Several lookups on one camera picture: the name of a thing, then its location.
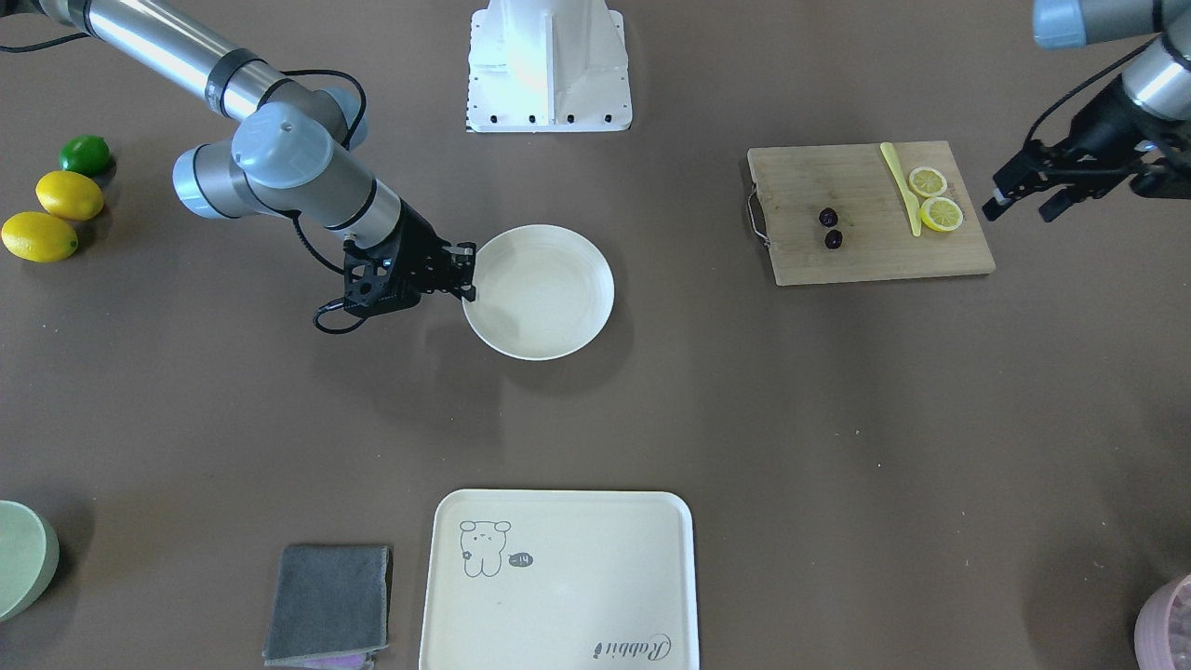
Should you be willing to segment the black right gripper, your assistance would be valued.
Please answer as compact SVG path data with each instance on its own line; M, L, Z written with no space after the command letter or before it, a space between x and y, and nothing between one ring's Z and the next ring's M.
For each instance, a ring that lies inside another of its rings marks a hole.
M403 203L395 228L374 248L345 242L344 309L379 317L413 308L422 294L444 292L475 301L478 245L443 240L420 212Z

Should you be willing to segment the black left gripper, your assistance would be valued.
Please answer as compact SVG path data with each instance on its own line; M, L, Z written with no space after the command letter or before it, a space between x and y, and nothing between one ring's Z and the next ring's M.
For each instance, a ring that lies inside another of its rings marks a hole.
M1151 114L1128 98L1120 77L1075 113L1062 140L1048 145L1035 133L1030 129L1018 152L994 173L994 193L981 207L989 221L1047 190L1055 194L1039 207L1046 223L1122 182L1143 198L1190 196L1186 120Z

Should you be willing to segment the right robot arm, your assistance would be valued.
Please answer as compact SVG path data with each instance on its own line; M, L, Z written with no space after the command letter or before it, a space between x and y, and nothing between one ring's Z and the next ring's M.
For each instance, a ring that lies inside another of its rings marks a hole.
M740 224L750 148L950 140L974 202L1058 84L1025 35L1025 1L621 1L636 111L626 132L464 131L470 1L186 1L278 65L358 77L361 156L439 234L488 240L524 223L587 234L613 263L612 328L719 328L753 302L796 319L1010 321L1068 308L1083 288L1066 223L1025 205L985 231L983 278L778 288ZM4 212L74 131L114 140L111 228L75 258L4 255L4 336L177 326L308 331L339 292L275 218L204 221L167 171L233 123L94 39L4 56Z

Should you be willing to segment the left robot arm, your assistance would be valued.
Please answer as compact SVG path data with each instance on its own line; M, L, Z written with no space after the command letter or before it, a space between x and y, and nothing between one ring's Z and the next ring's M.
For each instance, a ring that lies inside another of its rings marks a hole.
M1054 221L1075 203L1127 183L1152 199L1190 196L1190 8L1186 1L1037 1L1033 35L1042 49L1077 49L1145 37L1099 73L1105 88L1071 118L1062 140L1046 144L1034 130L994 174L983 206L994 221L1031 194Z

